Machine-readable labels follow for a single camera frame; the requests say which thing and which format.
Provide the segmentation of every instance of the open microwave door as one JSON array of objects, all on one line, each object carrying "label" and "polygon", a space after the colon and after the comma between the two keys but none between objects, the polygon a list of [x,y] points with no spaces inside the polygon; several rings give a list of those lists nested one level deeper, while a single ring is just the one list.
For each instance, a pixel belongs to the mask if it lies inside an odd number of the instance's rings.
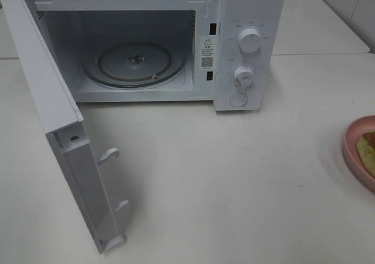
[{"label": "open microwave door", "polygon": [[76,199],[91,236],[103,253],[124,239],[101,179],[98,165],[116,148],[96,159],[83,125],[83,117],[31,14],[32,0],[2,0],[23,71],[44,132]]}]

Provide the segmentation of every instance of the qr code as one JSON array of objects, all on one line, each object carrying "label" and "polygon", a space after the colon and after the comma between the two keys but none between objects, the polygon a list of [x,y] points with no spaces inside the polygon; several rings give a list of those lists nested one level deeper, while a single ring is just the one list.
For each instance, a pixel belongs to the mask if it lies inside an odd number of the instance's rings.
[{"label": "qr code", "polygon": [[210,68],[213,66],[213,57],[202,57],[202,68]]}]

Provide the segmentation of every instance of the white countertop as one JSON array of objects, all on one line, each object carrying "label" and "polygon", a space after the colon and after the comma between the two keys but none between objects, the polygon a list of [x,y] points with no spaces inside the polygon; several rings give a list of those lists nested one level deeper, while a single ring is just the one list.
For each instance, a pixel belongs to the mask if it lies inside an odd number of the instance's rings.
[{"label": "white countertop", "polygon": [[209,102],[84,104],[128,243],[99,255],[17,60],[0,61],[0,263],[373,263],[375,195],[345,127],[373,114],[375,55],[274,56],[258,112]]},{"label": "white countertop", "polygon": [[[285,54],[367,53],[369,48],[322,0],[285,0],[274,52]],[[0,10],[0,59],[17,57]]]}]

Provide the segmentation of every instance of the white microwave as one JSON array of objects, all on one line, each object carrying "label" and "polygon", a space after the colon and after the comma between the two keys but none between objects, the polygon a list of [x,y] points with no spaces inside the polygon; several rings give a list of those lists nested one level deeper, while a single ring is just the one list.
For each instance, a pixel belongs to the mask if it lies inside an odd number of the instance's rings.
[{"label": "white microwave", "polygon": [[76,102],[261,104],[282,0],[1,0],[46,137],[99,253],[124,240]]}]

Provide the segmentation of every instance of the warning label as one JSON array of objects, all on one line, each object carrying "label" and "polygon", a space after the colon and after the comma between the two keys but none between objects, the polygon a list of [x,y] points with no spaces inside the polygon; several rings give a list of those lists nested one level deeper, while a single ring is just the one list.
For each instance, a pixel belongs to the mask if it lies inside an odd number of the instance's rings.
[{"label": "warning label", "polygon": [[202,36],[201,37],[201,68],[205,70],[212,70],[214,67],[214,54],[216,51],[216,37]]}]

